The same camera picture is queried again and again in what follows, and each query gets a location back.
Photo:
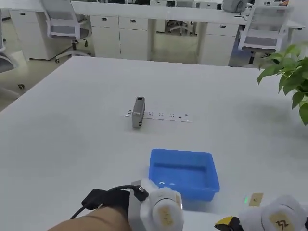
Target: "white robotic hand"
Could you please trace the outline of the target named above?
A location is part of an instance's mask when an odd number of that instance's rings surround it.
[[[306,211],[291,196],[278,197],[269,205],[239,214],[244,231],[306,231]]]
[[[182,231],[183,210],[181,195],[170,188],[159,189],[151,180],[133,182],[141,185],[148,198],[140,202],[130,193],[128,221],[132,231]]]

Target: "potted plant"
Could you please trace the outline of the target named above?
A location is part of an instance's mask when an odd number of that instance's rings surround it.
[[[305,125],[308,124],[308,57],[300,58],[300,54],[307,44],[293,44],[284,52],[265,57],[259,69],[264,66],[265,61],[272,62],[257,78],[260,84],[264,77],[281,75],[278,92],[283,90],[285,95],[294,92],[292,109],[299,106],[299,114]]]

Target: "forearm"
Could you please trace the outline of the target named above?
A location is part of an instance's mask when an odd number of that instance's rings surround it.
[[[48,231],[131,231],[125,212],[113,208],[101,208],[83,217],[67,220]]]

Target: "power strip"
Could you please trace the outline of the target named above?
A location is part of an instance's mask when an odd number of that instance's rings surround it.
[[[132,110],[126,111],[121,117],[131,117]],[[169,120],[179,122],[192,122],[188,113],[165,113],[165,112],[144,112],[144,119],[158,119],[158,120]]]

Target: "gray floor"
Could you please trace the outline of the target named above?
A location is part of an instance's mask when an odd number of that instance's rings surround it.
[[[51,61],[40,61],[24,59],[20,42],[15,32],[14,26],[11,20],[3,22],[3,35],[6,38],[4,53],[11,57],[17,67],[13,70],[0,73],[0,86],[10,90],[14,90],[23,94],[38,82],[40,82],[45,76],[50,74],[59,65],[65,63],[68,58],[62,58],[60,64],[56,64]],[[88,51],[94,54],[93,43],[91,38],[88,39],[89,46]],[[174,62],[174,63],[196,63],[196,47],[197,36],[176,36],[169,34],[156,34],[154,38],[154,50],[152,55],[153,61],[161,62]],[[79,43],[77,47],[82,46],[84,50],[83,42]],[[240,53],[234,49],[235,55],[232,56],[230,65],[232,66],[245,66],[256,68],[258,59],[254,66],[248,65],[249,55],[247,53]],[[20,90],[18,84],[24,84],[25,89]],[[0,111],[11,104],[15,99],[5,94],[0,93]]]

